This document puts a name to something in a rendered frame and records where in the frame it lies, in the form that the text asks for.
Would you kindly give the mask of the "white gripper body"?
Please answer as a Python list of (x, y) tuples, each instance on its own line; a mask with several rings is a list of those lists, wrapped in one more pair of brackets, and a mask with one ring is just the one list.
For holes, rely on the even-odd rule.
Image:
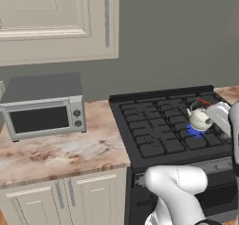
[(229, 111), (231, 107), (224, 102), (218, 102), (206, 109), (207, 116), (227, 135), (231, 135)]

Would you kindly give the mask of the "blue burner flame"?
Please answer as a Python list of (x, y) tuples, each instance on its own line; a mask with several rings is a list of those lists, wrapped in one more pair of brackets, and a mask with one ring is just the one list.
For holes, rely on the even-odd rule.
[(187, 135), (193, 135), (196, 138), (200, 138), (202, 136), (201, 132), (193, 129), (190, 124), (187, 125)]

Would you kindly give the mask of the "black stove with oven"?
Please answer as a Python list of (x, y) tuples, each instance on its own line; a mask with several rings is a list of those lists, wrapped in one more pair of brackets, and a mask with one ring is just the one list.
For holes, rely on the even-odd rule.
[[(109, 104), (131, 161), (127, 170), (125, 225), (136, 174), (157, 165), (193, 165), (206, 174), (232, 170), (232, 140), (214, 125), (201, 137), (187, 135), (187, 109), (197, 98), (215, 104), (222, 98), (211, 85), (147, 91), (109, 97)], [(223, 168), (218, 170), (216, 164)]]

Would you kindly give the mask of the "black oven door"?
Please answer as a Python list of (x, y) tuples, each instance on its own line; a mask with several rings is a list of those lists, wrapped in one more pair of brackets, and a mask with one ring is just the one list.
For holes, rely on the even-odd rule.
[[(218, 222), (234, 220), (238, 209), (238, 189), (232, 170), (208, 174), (208, 187), (196, 195), (207, 218)], [(158, 197), (144, 184), (144, 174), (136, 174), (131, 190), (129, 225), (145, 225), (156, 208)]]

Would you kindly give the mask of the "cream base cupboard door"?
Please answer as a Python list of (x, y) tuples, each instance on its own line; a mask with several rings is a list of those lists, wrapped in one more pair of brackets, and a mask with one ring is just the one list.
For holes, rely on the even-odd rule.
[(8, 225), (70, 225), (66, 205), (61, 209), (56, 181), (0, 190), (0, 209)]
[(76, 206), (64, 181), (73, 225), (124, 225), (126, 169), (71, 177)]

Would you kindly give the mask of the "silver microwave oven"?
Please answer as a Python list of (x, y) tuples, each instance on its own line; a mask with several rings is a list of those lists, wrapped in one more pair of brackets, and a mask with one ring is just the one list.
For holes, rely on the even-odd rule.
[(87, 131), (79, 73), (13, 77), (0, 111), (13, 142)]

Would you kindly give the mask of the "cream wall cupboard door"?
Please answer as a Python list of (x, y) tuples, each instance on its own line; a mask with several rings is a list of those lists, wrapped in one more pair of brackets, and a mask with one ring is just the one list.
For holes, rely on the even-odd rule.
[(0, 66), (115, 59), (120, 0), (0, 0)]

